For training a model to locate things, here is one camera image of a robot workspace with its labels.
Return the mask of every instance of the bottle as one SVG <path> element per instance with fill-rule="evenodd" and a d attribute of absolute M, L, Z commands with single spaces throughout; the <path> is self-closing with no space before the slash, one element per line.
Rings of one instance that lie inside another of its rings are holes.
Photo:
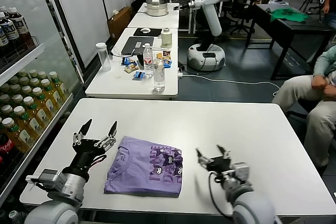
<path fill-rule="evenodd" d="M 154 60 L 154 90 L 157 92 L 163 91 L 165 88 L 164 82 L 164 66 L 162 59 Z"/>
<path fill-rule="evenodd" d="M 29 71 L 30 78 L 37 78 L 37 71 L 36 69 L 32 69 Z"/>
<path fill-rule="evenodd" d="M 53 118 L 57 111 L 51 99 L 46 98 L 41 88 L 34 88 L 33 94 L 36 97 L 38 106 L 43 108 L 50 118 Z"/>
<path fill-rule="evenodd" d="M 12 97 L 12 100 L 14 101 L 14 108 L 17 107 L 17 106 L 22 106 L 25 109 L 27 108 L 27 106 L 23 102 L 23 96 L 22 95 L 16 94 L 15 96 Z"/>
<path fill-rule="evenodd" d="M 25 108 L 22 106 L 15 107 L 14 113 L 17 117 L 17 124 L 22 128 L 25 128 L 34 141 L 37 140 L 38 136 L 41 135 L 43 131 L 37 120 L 34 117 L 28 115 Z"/>
<path fill-rule="evenodd" d="M 9 79 L 9 82 L 12 84 L 12 85 L 15 85 L 15 84 L 19 84 L 19 78 L 17 78 L 16 76 L 13 76 Z"/>
<path fill-rule="evenodd" d="M 23 86 L 22 94 L 24 95 L 24 97 L 31 97 L 33 95 L 33 90 L 30 86 Z"/>
<path fill-rule="evenodd" d="M 101 67 L 103 71 L 111 70 L 111 63 L 109 59 L 109 53 L 107 52 L 106 44 L 101 42 L 96 44 L 98 50 L 98 56 L 100 59 Z"/>
<path fill-rule="evenodd" d="M 43 79 L 48 79 L 47 74 L 44 71 L 40 71 L 37 73 L 37 78 L 41 81 Z"/>
<path fill-rule="evenodd" d="M 9 213 L 9 218 L 12 220 L 12 224 L 24 224 L 26 213 L 18 212 L 18 211 L 11 211 Z"/>
<path fill-rule="evenodd" d="M 3 115 L 3 118 L 14 118 L 15 117 L 13 108 L 10 105 L 2 106 L 1 113 Z"/>
<path fill-rule="evenodd" d="M 26 143 L 30 140 L 30 136 L 27 131 L 21 129 L 11 118 L 3 119 L 2 124 L 7 129 L 6 135 L 10 138 L 10 140 L 14 142 L 20 152 L 26 153 L 29 149 Z"/>
<path fill-rule="evenodd" d="M 51 81 L 54 83 L 59 95 L 62 97 L 63 101 L 66 101 L 69 97 L 69 91 L 66 88 L 64 82 L 62 82 L 55 71 L 49 73 Z"/>
<path fill-rule="evenodd" d="M 14 95 L 21 94 L 21 86 L 19 84 L 12 85 L 10 88 Z"/>
<path fill-rule="evenodd" d="M 46 114 L 44 109 L 38 108 L 32 97 L 25 97 L 23 102 L 28 107 L 28 113 L 37 120 L 43 129 L 45 129 L 50 121 L 50 117 Z"/>
<path fill-rule="evenodd" d="M 0 12 L 3 12 L 6 18 L 9 17 L 9 12 L 6 9 L 6 6 L 0 6 Z"/>
<path fill-rule="evenodd" d="M 17 73 L 17 75 L 19 76 L 19 77 L 28 77 L 28 73 L 26 72 L 26 69 L 21 69 L 18 73 Z"/>
<path fill-rule="evenodd" d="M 4 105 L 13 105 L 13 102 L 11 101 L 11 97 L 8 94 L 3 94 L 0 96 L 0 104 L 2 106 Z"/>
<path fill-rule="evenodd" d="M 146 77 L 153 76 L 153 52 L 150 48 L 149 43 L 145 44 L 145 49 L 143 51 L 143 63 L 145 66 Z"/>
<path fill-rule="evenodd" d="M 11 87 L 9 86 L 9 84 L 3 84 L 1 87 L 0 87 L 0 90 L 1 90 L 1 93 L 2 94 L 9 94 L 10 93 L 10 89 Z"/>
<path fill-rule="evenodd" d="M 5 57 L 12 51 L 9 41 L 5 35 L 5 32 L 0 27 L 0 56 Z"/>
<path fill-rule="evenodd" d="M 13 21 L 14 26 L 19 33 L 21 44 L 26 43 L 28 47 L 32 47 L 34 42 L 32 40 L 32 36 L 30 35 L 27 23 L 25 18 L 17 12 L 15 7 L 8 8 L 9 11 L 9 19 Z"/>
<path fill-rule="evenodd" d="M 56 107 L 58 107 L 57 110 L 59 110 L 59 108 L 63 105 L 63 99 L 61 98 L 57 90 L 52 88 L 51 83 L 48 79 L 43 79 L 41 81 L 41 85 L 45 90 L 45 95 L 49 96 L 49 98 L 55 101 Z"/>
<path fill-rule="evenodd" d="M 40 80 L 37 79 L 37 78 L 32 78 L 30 80 L 30 86 L 31 86 L 32 89 L 33 88 L 40 88 Z"/>
<path fill-rule="evenodd" d="M 173 33 L 169 28 L 164 28 L 161 32 L 161 47 L 171 48 L 172 47 L 172 35 Z"/>
<path fill-rule="evenodd" d="M 12 140 L 6 134 L 0 134 L 0 155 L 8 163 L 13 160 L 19 161 L 23 153 L 15 146 Z"/>
<path fill-rule="evenodd" d="M 3 12 L 0 12 L 0 26 L 2 27 L 2 30 L 5 32 L 5 35 L 13 50 L 18 48 L 20 45 L 19 33 L 17 32 L 13 21 L 6 18 Z"/>
<path fill-rule="evenodd" d="M 20 84 L 21 86 L 27 86 L 29 85 L 30 81 L 29 81 L 29 78 L 28 77 L 21 77 L 20 78 Z"/>

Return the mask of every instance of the water bottle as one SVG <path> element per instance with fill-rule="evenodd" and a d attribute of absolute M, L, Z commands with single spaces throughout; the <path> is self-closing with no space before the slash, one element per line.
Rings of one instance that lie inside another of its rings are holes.
<path fill-rule="evenodd" d="M 143 63 L 145 66 L 146 77 L 153 76 L 153 51 L 150 48 L 149 43 L 145 44 L 145 49 L 143 51 Z"/>
<path fill-rule="evenodd" d="M 154 60 L 154 90 L 157 92 L 163 91 L 164 83 L 164 66 L 162 59 Z"/>

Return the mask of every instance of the white container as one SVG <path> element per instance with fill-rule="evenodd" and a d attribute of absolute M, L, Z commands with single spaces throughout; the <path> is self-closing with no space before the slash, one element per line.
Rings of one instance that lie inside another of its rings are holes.
<path fill-rule="evenodd" d="M 109 59 L 109 53 L 107 52 L 106 44 L 103 42 L 97 43 L 96 48 L 98 50 L 98 56 L 100 59 L 100 63 L 103 71 L 111 70 L 111 63 Z"/>
<path fill-rule="evenodd" d="M 161 32 L 161 47 L 162 48 L 171 48 L 172 47 L 172 35 L 173 32 L 169 28 L 162 29 Z"/>

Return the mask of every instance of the folded shirt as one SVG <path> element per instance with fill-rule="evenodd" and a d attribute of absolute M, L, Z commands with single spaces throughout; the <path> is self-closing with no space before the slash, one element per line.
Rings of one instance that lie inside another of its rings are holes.
<path fill-rule="evenodd" d="M 180 149 L 124 136 L 107 174 L 105 194 L 178 197 Z"/>

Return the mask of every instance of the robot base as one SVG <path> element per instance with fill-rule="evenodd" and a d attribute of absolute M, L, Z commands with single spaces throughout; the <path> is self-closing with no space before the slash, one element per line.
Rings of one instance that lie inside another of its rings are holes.
<path fill-rule="evenodd" d="M 197 51 L 201 44 L 189 47 L 187 62 L 188 66 L 197 71 L 215 71 L 225 66 L 224 50 L 214 44 L 209 46 L 209 51 Z"/>

